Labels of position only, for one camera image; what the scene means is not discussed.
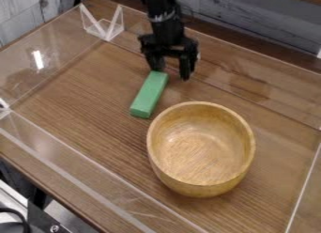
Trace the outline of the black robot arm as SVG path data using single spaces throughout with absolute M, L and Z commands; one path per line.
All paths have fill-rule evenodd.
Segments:
M 198 60 L 198 42 L 184 33 L 182 11 L 177 0 L 141 0 L 152 33 L 138 36 L 140 51 L 152 70 L 162 71 L 166 56 L 180 62 L 180 76 L 190 77 Z

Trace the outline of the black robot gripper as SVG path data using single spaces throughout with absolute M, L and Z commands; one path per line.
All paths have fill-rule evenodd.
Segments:
M 174 41 L 164 41 L 154 34 L 140 35 L 138 42 L 150 70 L 164 71 L 164 56 L 180 55 L 180 76 L 186 81 L 198 60 L 198 42 L 186 36 L 181 36 Z

